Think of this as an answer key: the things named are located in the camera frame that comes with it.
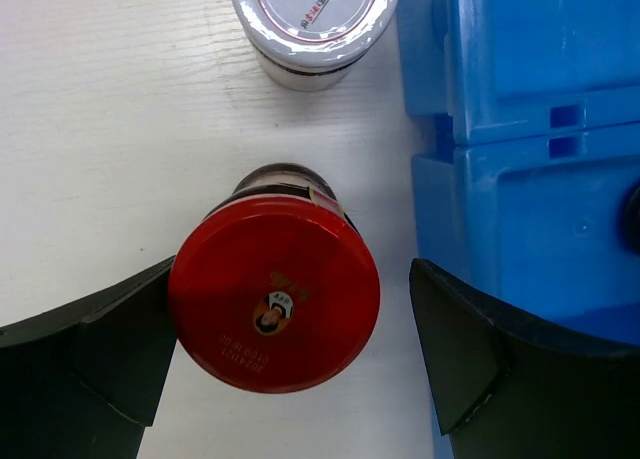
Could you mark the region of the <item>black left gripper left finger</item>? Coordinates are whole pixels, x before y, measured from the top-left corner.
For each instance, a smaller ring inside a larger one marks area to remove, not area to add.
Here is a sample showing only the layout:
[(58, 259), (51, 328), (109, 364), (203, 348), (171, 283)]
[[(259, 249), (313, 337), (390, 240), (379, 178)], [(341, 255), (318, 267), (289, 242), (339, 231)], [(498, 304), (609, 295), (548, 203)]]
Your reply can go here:
[(2, 326), (2, 457), (137, 456), (176, 344), (172, 264)]

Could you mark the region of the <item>red lid sauce jar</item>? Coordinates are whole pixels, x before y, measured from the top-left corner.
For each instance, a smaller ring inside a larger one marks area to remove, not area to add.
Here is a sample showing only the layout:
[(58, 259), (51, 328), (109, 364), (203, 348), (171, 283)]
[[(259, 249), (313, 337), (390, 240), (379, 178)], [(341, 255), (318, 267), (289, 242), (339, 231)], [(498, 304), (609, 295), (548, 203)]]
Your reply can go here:
[(334, 191), (294, 163), (245, 176), (179, 249), (169, 312), (190, 357), (222, 382), (277, 394), (348, 367), (381, 302), (373, 256)]

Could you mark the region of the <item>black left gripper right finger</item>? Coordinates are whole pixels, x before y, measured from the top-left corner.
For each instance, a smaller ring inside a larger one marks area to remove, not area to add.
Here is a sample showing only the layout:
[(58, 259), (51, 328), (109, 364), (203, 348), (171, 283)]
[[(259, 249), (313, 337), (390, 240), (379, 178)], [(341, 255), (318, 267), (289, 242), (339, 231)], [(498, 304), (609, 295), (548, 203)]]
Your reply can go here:
[(457, 458), (635, 458), (639, 308), (549, 321), (425, 259), (410, 295), (440, 432)]

